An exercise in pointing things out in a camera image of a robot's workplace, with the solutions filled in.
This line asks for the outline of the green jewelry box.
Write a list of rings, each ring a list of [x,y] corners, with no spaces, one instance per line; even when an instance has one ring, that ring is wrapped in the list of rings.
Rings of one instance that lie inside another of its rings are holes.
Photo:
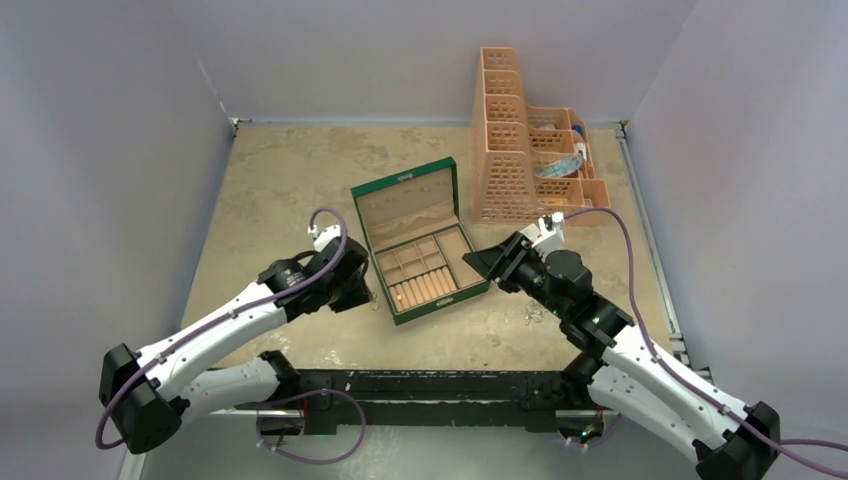
[[[462,260],[475,248],[459,218],[453,158],[354,186],[351,195],[395,325],[488,291]]]

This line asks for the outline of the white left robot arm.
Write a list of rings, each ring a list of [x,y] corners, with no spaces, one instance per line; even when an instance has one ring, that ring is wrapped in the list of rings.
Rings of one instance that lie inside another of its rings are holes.
[[[309,389],[279,351],[237,367],[215,364],[254,338],[328,307],[334,313],[369,303],[367,249],[343,233],[325,230],[311,253],[273,262],[232,300],[190,327],[147,347],[121,343],[108,350],[98,398],[104,412],[95,430],[101,450],[124,445],[146,453],[184,424],[229,407],[284,409],[327,395]]]

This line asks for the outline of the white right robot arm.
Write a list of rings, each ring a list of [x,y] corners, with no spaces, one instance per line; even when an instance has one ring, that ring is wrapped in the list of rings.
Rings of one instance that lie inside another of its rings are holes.
[[[578,253],[540,253],[515,232],[462,259],[501,290],[527,294],[558,319],[580,352],[562,372],[569,404],[592,401],[629,417],[681,452],[702,479],[761,479],[777,460],[768,444],[780,436],[777,412],[722,392],[660,348],[595,291]]]

